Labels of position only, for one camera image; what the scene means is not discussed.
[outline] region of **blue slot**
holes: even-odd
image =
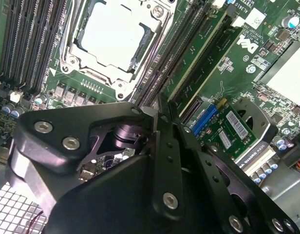
[[[215,105],[210,104],[210,106],[204,111],[203,115],[199,118],[199,120],[192,127],[192,131],[194,135],[198,135],[202,128],[206,125],[206,123],[212,118],[212,116],[217,112],[217,108]]]

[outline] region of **motherboard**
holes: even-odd
[[[244,98],[278,128],[268,145],[290,148],[282,138],[300,133],[300,0],[0,1],[0,137],[24,112],[155,107],[159,93],[201,145],[221,141],[233,160],[263,138],[235,109]],[[248,141],[228,139],[231,126],[218,122],[228,113]]]

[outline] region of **dimm slot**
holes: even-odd
[[[41,60],[41,65],[39,66],[39,67],[41,67],[41,69],[39,70],[39,73],[38,73],[38,76],[37,76],[38,79],[36,79],[35,84],[33,86],[33,88],[38,92],[41,89],[41,86],[42,86],[42,83],[43,83],[43,80],[44,80],[44,77],[45,77],[46,70],[49,67],[50,60],[51,60],[51,55],[53,53],[53,49],[54,49],[54,46],[55,46],[56,33],[59,29],[59,23],[60,23],[60,20],[61,20],[61,16],[64,12],[64,9],[66,8],[66,3],[67,3],[66,0],[60,0],[59,2],[60,2],[60,5],[57,7],[57,12],[56,12],[56,15],[54,17],[54,21],[52,22],[52,26],[48,31],[48,34],[49,34],[48,42],[49,43],[48,43],[47,46],[44,46],[45,52],[43,53],[43,56],[44,56],[44,58],[47,58],[47,59],[42,59]]]
[[[20,31],[17,39],[17,47],[15,49],[15,66],[10,71],[10,77],[17,81],[17,84],[21,84],[20,71],[22,68],[23,61],[25,59],[26,47],[23,46],[23,42],[26,39],[30,39],[30,22],[32,22],[35,13],[36,1],[27,0],[25,3],[24,10],[21,13],[22,21],[20,23]]]
[[[223,21],[226,18],[226,14],[222,16],[219,23],[216,25],[210,36],[208,37],[207,41],[204,43],[202,48],[200,49],[199,53],[195,57],[193,63],[190,65],[184,76],[181,78],[179,83],[177,84],[176,88],[174,89],[173,93],[170,95],[169,100],[176,100],[180,93],[182,92],[183,88],[186,86],[186,84],[190,81],[192,77],[192,72],[195,71],[198,68],[198,64],[200,64],[201,60],[205,58],[207,55],[211,45],[213,42],[216,42],[214,40],[216,37],[219,36],[219,33],[222,31],[222,28],[224,27],[225,23]]]
[[[185,38],[181,41],[180,45],[177,45],[177,51],[173,56],[171,61],[169,60],[169,65],[164,68],[164,71],[156,79],[156,84],[154,85],[147,95],[147,99],[142,103],[142,106],[148,106],[152,103],[155,96],[164,89],[164,87],[168,84],[171,73],[177,68],[177,64],[182,61],[182,57],[184,56],[187,48],[191,45],[197,33],[201,30],[206,22],[206,18],[208,16],[208,12],[202,11],[201,15],[197,22],[187,31]]]
[[[157,70],[162,69],[164,67],[165,62],[167,61],[168,56],[170,55],[170,52],[174,49],[175,44],[177,43],[179,36],[184,33],[184,30],[187,28],[189,22],[194,19],[194,16],[196,14],[196,6],[190,6],[188,9],[188,12],[182,19],[180,25],[178,26],[176,32],[173,34],[169,44],[167,45],[165,51],[163,52],[163,55],[161,57],[161,64],[158,64],[156,68],[153,70],[153,72],[150,74],[155,74]],[[150,80],[146,81],[146,86],[141,90],[135,104],[136,105],[141,105],[142,100],[145,98],[146,94],[149,92],[151,89],[151,85],[155,83],[155,78],[150,78]]]

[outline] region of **white sticker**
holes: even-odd
[[[258,29],[265,18],[266,16],[262,12],[256,8],[253,8],[251,13],[249,13],[249,15],[246,17],[245,22],[252,28]]]
[[[223,142],[225,148],[226,148],[226,149],[229,149],[230,146],[231,146],[231,143],[230,143],[230,140],[228,139],[226,133],[225,133],[224,131],[221,131],[221,132],[219,133],[219,137],[220,137],[220,139],[222,140],[222,142]]]
[[[246,136],[248,135],[248,131],[241,124],[241,122],[238,120],[238,118],[236,117],[236,115],[232,111],[230,111],[228,113],[228,115],[226,115],[226,118],[228,119],[229,123],[232,125],[234,130],[237,132],[237,134],[239,135],[241,140],[246,138]]]

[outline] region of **chip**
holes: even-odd
[[[278,123],[283,119],[283,117],[280,116],[279,114],[275,113],[275,114],[271,117],[271,119],[272,119],[273,121],[275,121],[276,124],[278,124]]]
[[[278,38],[279,40],[287,40],[290,36],[291,34],[289,32],[282,29],[277,33],[276,38]]]

